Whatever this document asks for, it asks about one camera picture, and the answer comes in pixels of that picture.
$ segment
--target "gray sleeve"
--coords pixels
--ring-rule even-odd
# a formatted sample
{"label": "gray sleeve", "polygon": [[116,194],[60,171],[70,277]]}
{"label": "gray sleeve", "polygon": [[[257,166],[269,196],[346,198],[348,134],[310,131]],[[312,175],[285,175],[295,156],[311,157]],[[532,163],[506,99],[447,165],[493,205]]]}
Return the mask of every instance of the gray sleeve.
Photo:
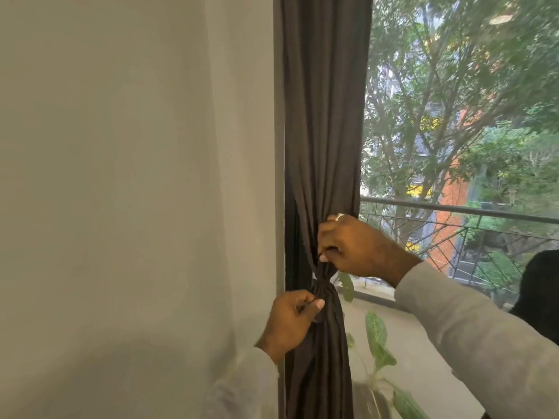
{"label": "gray sleeve", "polygon": [[250,349],[224,379],[210,390],[202,419],[248,419],[257,417],[263,398],[277,382],[276,365],[261,349]]}
{"label": "gray sleeve", "polygon": [[530,325],[425,262],[395,298],[493,419],[559,417],[559,347]]}

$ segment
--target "curtain fold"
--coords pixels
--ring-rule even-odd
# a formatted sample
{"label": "curtain fold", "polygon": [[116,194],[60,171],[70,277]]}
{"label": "curtain fold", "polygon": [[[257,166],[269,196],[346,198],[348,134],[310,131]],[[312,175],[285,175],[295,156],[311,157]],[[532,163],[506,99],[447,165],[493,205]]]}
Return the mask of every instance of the curtain fold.
{"label": "curtain fold", "polygon": [[288,419],[353,419],[346,332],[331,265],[318,262],[318,225],[358,216],[372,0],[282,0],[286,167],[326,306],[293,355]]}

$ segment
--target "right hand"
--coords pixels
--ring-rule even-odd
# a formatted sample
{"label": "right hand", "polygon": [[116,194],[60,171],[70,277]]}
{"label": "right hand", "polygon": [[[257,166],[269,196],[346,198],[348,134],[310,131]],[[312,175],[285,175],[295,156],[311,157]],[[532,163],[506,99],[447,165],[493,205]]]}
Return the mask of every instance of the right hand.
{"label": "right hand", "polygon": [[421,262],[381,231],[347,214],[331,215],[319,226],[320,261],[356,276],[375,276],[393,287]]}

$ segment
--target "curtain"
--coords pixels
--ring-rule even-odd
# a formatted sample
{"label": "curtain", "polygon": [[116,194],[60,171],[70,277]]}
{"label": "curtain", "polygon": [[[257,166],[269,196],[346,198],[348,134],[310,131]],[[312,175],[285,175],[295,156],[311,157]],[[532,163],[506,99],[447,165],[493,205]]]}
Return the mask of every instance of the curtain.
{"label": "curtain", "polygon": [[318,262],[318,225],[359,213],[360,158],[372,0],[282,0],[286,166],[306,254],[326,301],[293,354],[288,419],[353,419],[343,312]]}

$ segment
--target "gathered curtain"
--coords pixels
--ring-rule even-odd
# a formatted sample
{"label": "gathered curtain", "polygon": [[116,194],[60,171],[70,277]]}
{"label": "gathered curtain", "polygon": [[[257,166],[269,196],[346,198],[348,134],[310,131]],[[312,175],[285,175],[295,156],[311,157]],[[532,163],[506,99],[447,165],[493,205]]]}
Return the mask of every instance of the gathered curtain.
{"label": "gathered curtain", "polygon": [[355,217],[372,0],[282,0],[286,167],[297,203],[310,289],[326,301],[293,353],[288,419],[353,419],[346,331],[335,269],[318,261],[318,226]]}

